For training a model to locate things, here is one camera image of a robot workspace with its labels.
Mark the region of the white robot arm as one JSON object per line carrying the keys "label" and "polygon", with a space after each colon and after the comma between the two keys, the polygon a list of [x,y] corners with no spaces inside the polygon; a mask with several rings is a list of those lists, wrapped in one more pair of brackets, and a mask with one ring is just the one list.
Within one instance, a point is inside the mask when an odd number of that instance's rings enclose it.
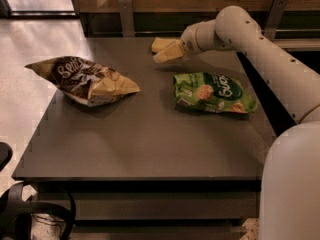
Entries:
{"label": "white robot arm", "polygon": [[319,74],[270,41],[238,6],[188,26],[178,40],[152,44],[157,63],[210,50],[236,51],[280,106],[261,102],[269,122],[280,128],[262,174],[258,239],[320,240]]}

